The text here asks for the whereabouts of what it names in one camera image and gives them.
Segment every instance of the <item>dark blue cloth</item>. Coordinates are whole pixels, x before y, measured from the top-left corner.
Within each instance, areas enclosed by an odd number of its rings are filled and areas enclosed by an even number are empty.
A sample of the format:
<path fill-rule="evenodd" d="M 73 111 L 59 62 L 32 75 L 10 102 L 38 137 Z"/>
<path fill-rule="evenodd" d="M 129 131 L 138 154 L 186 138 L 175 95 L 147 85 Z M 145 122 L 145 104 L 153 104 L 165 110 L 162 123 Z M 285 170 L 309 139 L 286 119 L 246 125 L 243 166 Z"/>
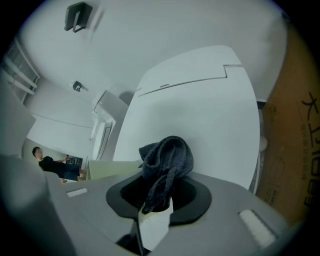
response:
<path fill-rule="evenodd" d="M 169 208 L 174 180 L 194 168 L 194 158 L 187 143 L 178 136 L 169 136 L 158 143 L 139 148 L 142 176 L 149 192 L 143 214 L 162 212 Z"/>
<path fill-rule="evenodd" d="M 78 181 L 80 166 L 76 164 L 66 164 L 63 177 L 67 180 Z"/>

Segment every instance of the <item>man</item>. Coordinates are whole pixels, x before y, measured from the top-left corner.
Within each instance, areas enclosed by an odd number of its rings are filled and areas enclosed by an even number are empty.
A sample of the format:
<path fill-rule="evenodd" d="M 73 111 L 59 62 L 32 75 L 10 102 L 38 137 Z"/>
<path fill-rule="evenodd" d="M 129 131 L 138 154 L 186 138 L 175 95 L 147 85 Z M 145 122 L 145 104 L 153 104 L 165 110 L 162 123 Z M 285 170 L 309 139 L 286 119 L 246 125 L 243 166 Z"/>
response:
<path fill-rule="evenodd" d="M 43 157 L 43 153 L 40 147 L 36 146 L 32 150 L 33 156 L 39 162 L 39 166 L 42 170 L 55 173 L 59 176 L 61 183 L 66 183 L 68 180 L 73 181 L 85 181 L 86 171 L 80 169 L 76 164 L 65 164 L 64 161 L 68 161 L 69 157 L 65 159 L 54 161 L 50 156 Z"/>

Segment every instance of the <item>brown cardboard box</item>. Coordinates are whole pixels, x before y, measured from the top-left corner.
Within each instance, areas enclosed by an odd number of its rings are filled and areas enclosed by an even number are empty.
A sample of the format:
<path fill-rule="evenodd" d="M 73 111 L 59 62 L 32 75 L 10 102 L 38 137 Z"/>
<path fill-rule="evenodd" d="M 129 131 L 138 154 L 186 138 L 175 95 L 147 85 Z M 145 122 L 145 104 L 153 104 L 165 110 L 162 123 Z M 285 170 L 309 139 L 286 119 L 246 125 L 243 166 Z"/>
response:
<path fill-rule="evenodd" d="M 282 70 L 262 115 L 268 147 L 257 196 L 294 224 L 304 219 L 320 187 L 320 77 L 292 25 Z"/>

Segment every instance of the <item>pipe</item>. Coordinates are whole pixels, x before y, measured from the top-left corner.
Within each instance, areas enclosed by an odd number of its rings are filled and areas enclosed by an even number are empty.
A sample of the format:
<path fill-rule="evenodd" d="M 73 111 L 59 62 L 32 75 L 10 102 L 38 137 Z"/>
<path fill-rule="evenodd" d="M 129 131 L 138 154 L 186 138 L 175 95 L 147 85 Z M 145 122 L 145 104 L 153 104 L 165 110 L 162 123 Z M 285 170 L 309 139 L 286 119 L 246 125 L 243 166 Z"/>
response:
<path fill-rule="evenodd" d="M 35 92 L 30 90 L 29 88 L 25 87 L 22 83 L 15 80 L 11 75 L 9 75 L 6 71 L 2 68 L 0 69 L 0 76 L 3 76 L 10 84 L 14 84 L 16 87 L 24 90 L 28 94 L 35 95 Z"/>
<path fill-rule="evenodd" d="M 8 58 L 8 56 L 5 56 L 3 58 L 3 62 L 29 85 L 34 88 L 38 87 L 33 81 L 31 81 L 24 73 L 20 71 L 20 69 L 11 61 L 11 59 Z"/>
<path fill-rule="evenodd" d="M 22 57 L 24 58 L 24 60 L 26 61 L 26 63 L 29 65 L 29 67 L 33 70 L 33 72 L 36 74 L 36 76 L 38 78 L 40 78 L 40 75 L 38 74 L 38 72 L 35 70 L 35 68 L 31 65 L 30 61 L 28 60 L 27 56 L 25 55 L 24 51 L 22 50 L 20 44 L 19 44 L 19 41 L 18 39 L 15 37 L 13 39 L 16 47 L 18 48 L 19 52 L 21 53 Z"/>

